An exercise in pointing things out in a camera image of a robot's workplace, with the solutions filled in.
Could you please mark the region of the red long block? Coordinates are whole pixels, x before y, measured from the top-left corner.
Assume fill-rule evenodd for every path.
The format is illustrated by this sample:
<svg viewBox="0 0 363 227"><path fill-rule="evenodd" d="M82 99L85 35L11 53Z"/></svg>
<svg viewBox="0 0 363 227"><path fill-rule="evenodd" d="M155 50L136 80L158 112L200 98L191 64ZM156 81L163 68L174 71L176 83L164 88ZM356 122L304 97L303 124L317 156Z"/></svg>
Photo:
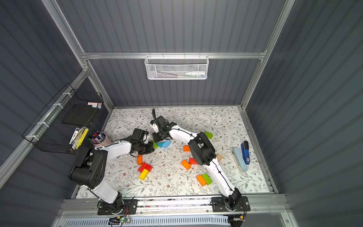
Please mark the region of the red long block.
<svg viewBox="0 0 363 227"><path fill-rule="evenodd" d="M142 172L143 172L143 170L144 170L147 166L148 166L148 164L147 164L147 163L142 163L142 165L139 167L138 171L139 171L140 173L142 173Z"/></svg>

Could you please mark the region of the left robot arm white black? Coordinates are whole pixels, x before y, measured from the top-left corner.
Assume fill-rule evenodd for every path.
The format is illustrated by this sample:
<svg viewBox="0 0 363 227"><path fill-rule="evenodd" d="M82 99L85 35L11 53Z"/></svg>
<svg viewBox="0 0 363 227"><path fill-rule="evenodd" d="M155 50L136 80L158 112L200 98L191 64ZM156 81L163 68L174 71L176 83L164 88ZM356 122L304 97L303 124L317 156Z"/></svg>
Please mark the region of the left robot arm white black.
<svg viewBox="0 0 363 227"><path fill-rule="evenodd" d="M69 172L69 179L78 185L86 186L100 201L117 204L120 193L104 179L106 165L108 161L122 155L145 155L155 151L149 138L149 132L134 129L131 136L110 145L83 149Z"/></svg>

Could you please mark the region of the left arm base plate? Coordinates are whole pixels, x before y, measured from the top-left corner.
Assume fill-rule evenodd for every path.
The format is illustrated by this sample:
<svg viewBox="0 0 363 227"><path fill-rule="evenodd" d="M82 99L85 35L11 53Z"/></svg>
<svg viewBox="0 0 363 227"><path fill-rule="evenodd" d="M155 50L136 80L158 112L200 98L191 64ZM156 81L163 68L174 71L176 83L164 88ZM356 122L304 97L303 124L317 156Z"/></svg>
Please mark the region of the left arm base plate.
<svg viewBox="0 0 363 227"><path fill-rule="evenodd" d="M129 199L122 200L119 203L108 204L102 200L98 201L97 204L97 214L98 215L125 215L128 213L129 215L133 215L136 213L138 206L138 200Z"/></svg>

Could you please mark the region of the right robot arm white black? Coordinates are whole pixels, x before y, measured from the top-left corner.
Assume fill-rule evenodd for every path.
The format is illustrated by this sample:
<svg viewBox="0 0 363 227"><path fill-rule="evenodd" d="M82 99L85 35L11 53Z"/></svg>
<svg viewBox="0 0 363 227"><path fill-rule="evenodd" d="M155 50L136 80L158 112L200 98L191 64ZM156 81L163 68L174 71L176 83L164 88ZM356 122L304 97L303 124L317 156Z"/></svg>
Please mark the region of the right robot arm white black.
<svg viewBox="0 0 363 227"><path fill-rule="evenodd" d="M204 132L192 133L174 122L168 122L162 116L156 117L155 109L152 110L152 115L153 120L150 122L150 126L155 131L152 133L155 142L175 139L187 144L197 164L204 166L212 177L212 181L218 185L226 208L230 211L234 211L238 207L246 208L242 194L222 170L216 157L215 148Z"/></svg>

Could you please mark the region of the light blue block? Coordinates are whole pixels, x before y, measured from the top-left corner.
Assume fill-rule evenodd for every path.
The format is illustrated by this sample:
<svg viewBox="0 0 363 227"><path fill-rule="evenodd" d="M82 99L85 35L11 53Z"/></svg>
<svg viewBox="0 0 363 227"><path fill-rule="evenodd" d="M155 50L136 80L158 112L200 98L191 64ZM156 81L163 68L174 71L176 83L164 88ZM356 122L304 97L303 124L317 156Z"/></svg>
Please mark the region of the light blue block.
<svg viewBox="0 0 363 227"><path fill-rule="evenodd" d="M170 145L171 145L171 141L170 141L170 140L167 140L167 141L165 141L165 142L162 144L162 147L166 149L166 148L168 148Z"/></svg>

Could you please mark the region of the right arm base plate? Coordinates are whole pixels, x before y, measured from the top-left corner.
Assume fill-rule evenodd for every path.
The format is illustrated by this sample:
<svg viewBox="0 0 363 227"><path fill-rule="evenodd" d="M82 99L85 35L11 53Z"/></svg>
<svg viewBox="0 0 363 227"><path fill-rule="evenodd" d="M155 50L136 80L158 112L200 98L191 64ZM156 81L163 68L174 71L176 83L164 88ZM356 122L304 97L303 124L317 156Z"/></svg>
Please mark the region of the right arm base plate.
<svg viewBox="0 0 363 227"><path fill-rule="evenodd" d="M210 205L214 212L247 212L251 210L246 196L241 196L236 200L224 196L212 197Z"/></svg>

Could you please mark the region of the red small block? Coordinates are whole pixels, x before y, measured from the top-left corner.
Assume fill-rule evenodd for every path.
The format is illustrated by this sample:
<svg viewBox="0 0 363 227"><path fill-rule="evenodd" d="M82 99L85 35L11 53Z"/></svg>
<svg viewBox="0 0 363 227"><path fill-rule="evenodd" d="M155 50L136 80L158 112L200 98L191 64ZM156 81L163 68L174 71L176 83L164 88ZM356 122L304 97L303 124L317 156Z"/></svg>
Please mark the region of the red small block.
<svg viewBox="0 0 363 227"><path fill-rule="evenodd" d="M152 170L152 166L150 166L149 164L146 165L145 169L148 171L148 172L151 172Z"/></svg>

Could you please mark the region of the teal triangle block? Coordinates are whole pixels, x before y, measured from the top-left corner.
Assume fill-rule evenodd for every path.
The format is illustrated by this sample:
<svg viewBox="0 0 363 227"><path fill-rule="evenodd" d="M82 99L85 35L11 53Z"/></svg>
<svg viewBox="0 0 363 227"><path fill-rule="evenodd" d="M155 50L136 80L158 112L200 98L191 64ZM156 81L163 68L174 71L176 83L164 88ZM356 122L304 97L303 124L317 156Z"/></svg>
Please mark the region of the teal triangle block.
<svg viewBox="0 0 363 227"><path fill-rule="evenodd" d="M164 147L164 143L163 142L157 143L157 146L160 147L160 148L163 148Z"/></svg>

